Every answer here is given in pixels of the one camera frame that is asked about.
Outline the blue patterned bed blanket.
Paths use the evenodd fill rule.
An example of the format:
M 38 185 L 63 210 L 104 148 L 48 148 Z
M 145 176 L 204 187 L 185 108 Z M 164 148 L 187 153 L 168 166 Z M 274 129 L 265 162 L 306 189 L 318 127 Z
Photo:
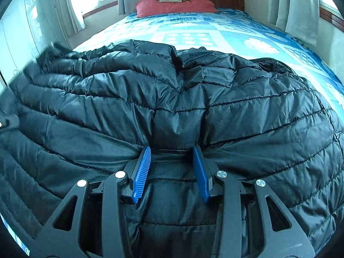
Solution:
M 131 14 L 77 48 L 69 49 L 57 43 L 48 47 L 85 52 L 128 40 L 167 44 L 178 51 L 205 48 L 247 60 L 276 59 L 310 81 L 336 113 L 343 116 L 343 85 L 321 58 L 294 37 L 266 27 L 238 10 L 141 18 Z M 193 174 L 194 147 L 190 151 Z M 137 159 L 141 151 L 131 160 Z M 126 208 L 137 207 L 143 197 L 137 204 L 122 201 L 122 189 L 128 182 L 124 168 L 129 161 L 100 181 L 77 180 L 29 244 L 15 234 L 1 215 L 1 225 L 13 238 L 19 253 L 24 257 L 136 257 Z M 216 165 L 222 197 L 205 203 L 195 178 L 202 203 L 217 209 L 215 233 L 206 257 L 343 256 L 343 238 L 328 250 L 316 253 L 296 217 L 267 181 L 259 177 L 242 180 Z

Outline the white sliding door wardrobe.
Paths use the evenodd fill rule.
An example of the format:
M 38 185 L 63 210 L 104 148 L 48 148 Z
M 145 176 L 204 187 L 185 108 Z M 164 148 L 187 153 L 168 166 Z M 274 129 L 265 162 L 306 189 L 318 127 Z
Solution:
M 1 90 L 51 44 L 69 47 L 58 0 L 11 0 L 1 17 Z

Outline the black quilted puffer jacket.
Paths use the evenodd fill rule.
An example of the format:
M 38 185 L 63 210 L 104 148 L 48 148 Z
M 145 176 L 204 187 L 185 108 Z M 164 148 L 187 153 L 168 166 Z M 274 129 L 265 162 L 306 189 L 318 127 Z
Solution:
M 128 40 L 93 51 L 52 46 L 1 94 L 1 215 L 31 243 L 77 180 L 100 181 L 153 151 L 126 217 L 136 257 L 206 257 L 206 207 L 191 147 L 281 198 L 316 253 L 343 238 L 343 116 L 272 58 Z

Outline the left white window curtain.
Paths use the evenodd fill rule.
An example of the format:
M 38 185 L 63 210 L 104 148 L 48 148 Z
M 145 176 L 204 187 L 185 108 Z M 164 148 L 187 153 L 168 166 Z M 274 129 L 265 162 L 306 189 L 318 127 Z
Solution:
M 58 19 L 66 37 L 85 29 L 82 14 L 74 9 L 72 0 L 54 0 Z

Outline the grey window curtain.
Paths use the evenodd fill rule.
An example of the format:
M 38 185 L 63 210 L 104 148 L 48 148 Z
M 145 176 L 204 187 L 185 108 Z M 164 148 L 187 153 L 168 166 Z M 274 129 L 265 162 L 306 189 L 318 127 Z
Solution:
M 317 46 L 319 0 L 268 0 L 268 22 L 312 47 Z

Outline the red pillow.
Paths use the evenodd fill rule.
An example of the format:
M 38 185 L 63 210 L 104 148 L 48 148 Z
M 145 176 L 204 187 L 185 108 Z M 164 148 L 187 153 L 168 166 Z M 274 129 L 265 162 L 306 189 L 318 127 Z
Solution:
M 136 4 L 136 10 L 138 18 L 169 13 L 218 12 L 211 0 L 190 0 L 179 3 L 140 0 Z

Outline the wood framed side window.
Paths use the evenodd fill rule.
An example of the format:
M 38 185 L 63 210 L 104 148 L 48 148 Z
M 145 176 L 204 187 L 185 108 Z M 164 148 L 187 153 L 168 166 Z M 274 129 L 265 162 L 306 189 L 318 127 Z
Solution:
M 319 16 L 340 31 L 344 31 L 343 16 L 333 0 L 319 0 Z

